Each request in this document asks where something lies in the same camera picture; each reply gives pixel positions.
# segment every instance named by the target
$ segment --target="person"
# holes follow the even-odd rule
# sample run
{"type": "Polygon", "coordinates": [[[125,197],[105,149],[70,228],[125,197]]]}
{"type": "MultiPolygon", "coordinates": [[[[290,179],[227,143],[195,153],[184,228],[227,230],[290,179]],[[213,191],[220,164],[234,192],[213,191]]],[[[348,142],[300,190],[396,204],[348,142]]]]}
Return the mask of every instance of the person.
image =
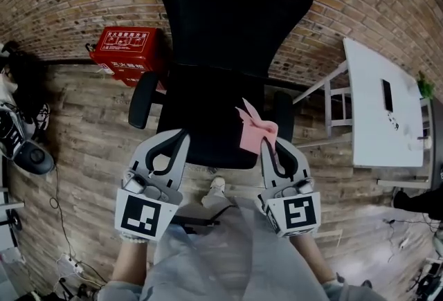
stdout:
{"type": "Polygon", "coordinates": [[[432,220],[443,220],[443,186],[425,192],[417,197],[409,197],[404,191],[398,191],[392,201],[392,206],[411,212],[422,212],[429,215],[432,220]]]}
{"type": "Polygon", "coordinates": [[[123,235],[111,281],[98,301],[383,301],[339,282],[310,234],[279,238],[252,200],[224,196],[217,177],[202,199],[219,225],[187,235],[170,224],[147,273],[147,241],[123,235]]]}

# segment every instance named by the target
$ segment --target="person in black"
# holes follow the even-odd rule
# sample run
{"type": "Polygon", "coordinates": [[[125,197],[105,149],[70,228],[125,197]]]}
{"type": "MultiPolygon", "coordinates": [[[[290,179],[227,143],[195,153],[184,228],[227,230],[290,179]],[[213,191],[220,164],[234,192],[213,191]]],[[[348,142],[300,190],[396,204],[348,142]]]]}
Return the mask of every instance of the person in black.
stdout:
{"type": "Polygon", "coordinates": [[[394,197],[394,208],[412,212],[423,212],[432,220],[443,220],[443,187],[410,198],[405,192],[394,197]]]}

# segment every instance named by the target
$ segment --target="cable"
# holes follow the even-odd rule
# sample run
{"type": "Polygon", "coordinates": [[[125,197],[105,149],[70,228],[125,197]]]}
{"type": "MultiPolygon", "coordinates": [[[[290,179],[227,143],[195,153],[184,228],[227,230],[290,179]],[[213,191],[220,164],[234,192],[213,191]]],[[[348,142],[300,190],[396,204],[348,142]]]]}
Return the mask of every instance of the cable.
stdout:
{"type": "Polygon", "coordinates": [[[89,264],[87,264],[87,263],[85,263],[85,262],[78,262],[78,264],[83,264],[83,265],[85,265],[85,266],[88,266],[89,268],[91,268],[91,269],[94,271],[94,273],[96,273],[96,274],[98,275],[98,277],[99,277],[101,280],[103,280],[103,282],[108,283],[108,282],[104,279],[104,277],[101,276],[101,275],[99,274],[99,272],[97,272],[97,270],[95,270],[95,269],[94,269],[92,266],[90,266],[89,264]]]}
{"type": "Polygon", "coordinates": [[[420,275],[418,275],[417,280],[415,280],[414,285],[412,285],[408,290],[406,290],[406,292],[408,293],[409,291],[411,291],[412,289],[414,289],[418,283],[420,282],[420,279],[422,278],[423,275],[423,269],[420,269],[420,275]]]}
{"type": "Polygon", "coordinates": [[[429,226],[429,230],[430,230],[432,233],[436,233],[436,232],[439,230],[440,222],[432,222],[432,221],[431,221],[431,222],[428,222],[428,220],[426,220],[426,217],[424,216],[424,213],[422,213],[422,215],[423,215],[423,220],[424,220],[425,224],[429,226]],[[433,228],[434,226],[433,226],[432,224],[438,224],[437,229],[433,230],[432,228],[433,228]]]}
{"type": "Polygon", "coordinates": [[[67,275],[63,275],[63,276],[61,276],[59,274],[59,278],[57,279],[57,282],[54,284],[53,292],[55,292],[55,290],[57,289],[57,285],[58,285],[58,282],[60,281],[60,279],[66,279],[68,276],[71,276],[71,275],[77,275],[77,274],[75,274],[74,272],[67,274],[67,275]]]}
{"type": "Polygon", "coordinates": [[[60,211],[60,220],[62,222],[62,230],[63,230],[64,238],[66,239],[66,242],[68,242],[69,257],[72,258],[72,256],[73,256],[72,252],[74,252],[74,255],[76,255],[76,253],[75,253],[75,250],[72,247],[72,245],[68,239],[68,235],[66,234],[66,230],[64,229],[63,211],[62,211],[62,208],[60,207],[60,202],[59,202],[59,197],[58,197],[59,185],[60,185],[60,180],[59,180],[59,176],[58,176],[58,167],[57,167],[57,165],[54,165],[54,166],[55,166],[55,172],[57,174],[57,185],[55,186],[55,197],[51,197],[49,199],[49,205],[52,207],[52,209],[54,209],[54,210],[58,209],[60,211]]]}
{"type": "Polygon", "coordinates": [[[102,287],[104,286],[104,285],[97,284],[96,282],[93,282],[92,280],[86,279],[86,278],[84,278],[84,277],[78,275],[77,273],[74,273],[74,274],[76,274],[80,279],[84,280],[85,282],[90,282],[90,283],[92,283],[92,284],[97,285],[97,286],[100,287],[100,288],[102,288],[102,287]]]}
{"type": "Polygon", "coordinates": [[[406,223],[408,223],[408,224],[426,224],[426,225],[428,225],[429,226],[429,230],[432,232],[432,233],[435,233],[435,232],[437,232],[438,231],[438,228],[436,229],[436,230],[433,230],[433,228],[435,228],[435,226],[433,226],[433,224],[437,224],[438,226],[440,225],[440,222],[429,222],[429,221],[427,221],[426,220],[426,217],[424,216],[424,213],[422,213],[422,215],[423,215],[423,221],[408,221],[408,220],[396,220],[396,219],[392,219],[392,220],[383,220],[385,223],[387,223],[388,225],[389,225],[389,227],[391,227],[392,228],[392,234],[391,234],[391,236],[389,237],[389,239],[388,239],[388,241],[389,241],[389,244],[390,244],[390,250],[391,250],[391,253],[392,253],[392,255],[389,257],[389,259],[388,259],[388,263],[390,262],[390,260],[394,257],[394,255],[395,255],[395,250],[394,250],[394,243],[392,242],[392,238],[394,237],[394,234],[395,234],[395,228],[394,228],[394,226],[393,226],[393,224],[394,224],[394,222],[406,222],[406,223]]]}
{"type": "Polygon", "coordinates": [[[394,226],[392,224],[389,224],[389,227],[392,228],[392,234],[389,237],[389,243],[390,243],[390,252],[392,253],[392,255],[389,257],[388,259],[388,263],[390,262],[390,260],[394,257],[395,255],[395,251],[394,251],[394,243],[392,242],[392,238],[394,237],[394,233],[395,233],[395,229],[394,226]]]}

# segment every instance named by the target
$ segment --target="wall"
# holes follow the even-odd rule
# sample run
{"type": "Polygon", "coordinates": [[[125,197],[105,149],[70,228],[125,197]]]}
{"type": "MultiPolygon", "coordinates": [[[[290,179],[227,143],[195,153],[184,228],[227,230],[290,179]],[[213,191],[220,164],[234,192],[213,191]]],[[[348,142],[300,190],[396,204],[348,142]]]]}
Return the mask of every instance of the wall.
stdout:
{"type": "MultiPolygon", "coordinates": [[[[0,0],[0,42],[18,41],[44,60],[86,58],[104,26],[170,32],[161,0],[0,0]]],[[[443,0],[315,0],[276,55],[270,75],[311,84],[344,59],[348,36],[408,72],[421,70],[443,98],[443,0]]]]}

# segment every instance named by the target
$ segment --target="white desk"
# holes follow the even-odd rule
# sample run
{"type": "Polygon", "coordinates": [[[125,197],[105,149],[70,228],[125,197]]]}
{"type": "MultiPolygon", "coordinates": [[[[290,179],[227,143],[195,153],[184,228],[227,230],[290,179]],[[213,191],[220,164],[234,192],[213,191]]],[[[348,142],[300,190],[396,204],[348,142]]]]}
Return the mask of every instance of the white desk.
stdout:
{"type": "Polygon", "coordinates": [[[405,71],[382,55],[364,45],[345,38],[346,61],[319,81],[293,103],[325,87],[325,121],[327,140],[296,145],[306,147],[352,141],[353,164],[366,167],[421,167],[423,136],[420,92],[417,82],[405,71]],[[331,80],[349,71],[350,87],[331,89],[331,80]],[[396,130],[385,109],[382,80],[390,83],[392,117],[399,125],[396,130]],[[352,99],[352,119],[346,117],[345,95],[352,99]],[[343,118],[332,120],[331,96],[341,95],[343,118]],[[332,138],[332,127],[352,125],[352,134],[332,138]]]}

